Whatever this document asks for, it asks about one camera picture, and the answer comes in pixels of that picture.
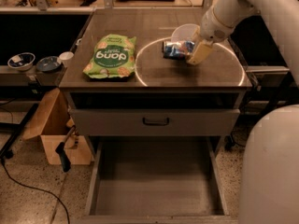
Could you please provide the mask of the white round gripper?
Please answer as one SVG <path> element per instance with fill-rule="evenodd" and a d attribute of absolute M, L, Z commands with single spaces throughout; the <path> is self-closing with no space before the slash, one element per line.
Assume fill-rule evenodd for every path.
<path fill-rule="evenodd" d="M 192 55 L 187 59 L 187 63 L 197 65 L 208 57 L 213 50 L 213 43 L 225 40 L 232 32 L 233 28 L 220 22 L 211 7 L 201 19 L 200 25 L 192 33 L 191 41 L 195 43 Z"/>

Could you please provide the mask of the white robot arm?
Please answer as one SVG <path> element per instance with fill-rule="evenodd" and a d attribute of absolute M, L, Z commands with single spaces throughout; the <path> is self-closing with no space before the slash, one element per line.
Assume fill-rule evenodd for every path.
<path fill-rule="evenodd" d="M 299 1 L 218 0 L 200 23 L 191 64 L 230 35 L 245 18 L 259 14 L 299 82 Z M 299 224 L 299 109 L 277 108 L 252 128 L 243 156 L 238 224 Z"/>

